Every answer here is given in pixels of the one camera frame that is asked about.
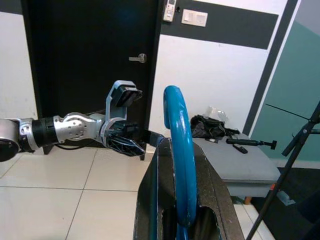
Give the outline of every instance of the tiled floor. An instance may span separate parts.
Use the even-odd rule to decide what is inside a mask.
[[[0,163],[0,240],[131,240],[149,162],[108,149],[53,148]],[[258,213],[234,205],[246,236]],[[274,240],[263,223],[254,240]]]

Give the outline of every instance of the black door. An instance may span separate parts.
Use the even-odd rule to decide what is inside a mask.
[[[128,120],[149,121],[161,0],[25,0],[23,14],[41,117],[105,108],[116,80],[143,97]],[[129,61],[146,54],[147,61]]]

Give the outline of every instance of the robotic arm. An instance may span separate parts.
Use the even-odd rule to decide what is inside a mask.
[[[131,81],[116,81],[105,103],[105,115],[79,112],[60,116],[0,119],[0,162],[13,158],[19,152],[33,153],[38,148],[62,144],[66,140],[92,139],[106,148],[128,156],[139,156],[145,150],[141,130],[127,122],[127,107],[140,99],[142,91]]]

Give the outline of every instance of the blue handle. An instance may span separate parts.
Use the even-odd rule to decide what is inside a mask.
[[[164,124],[172,139],[177,220],[187,228],[195,221],[197,211],[196,165],[188,111],[176,86],[165,88],[163,104]]]

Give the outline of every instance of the gray table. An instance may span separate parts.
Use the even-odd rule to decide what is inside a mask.
[[[249,139],[244,134],[239,139]],[[194,138],[216,172],[226,183],[231,196],[265,197],[280,172],[274,163],[257,146],[244,146],[247,154],[226,143],[226,137],[218,143]]]

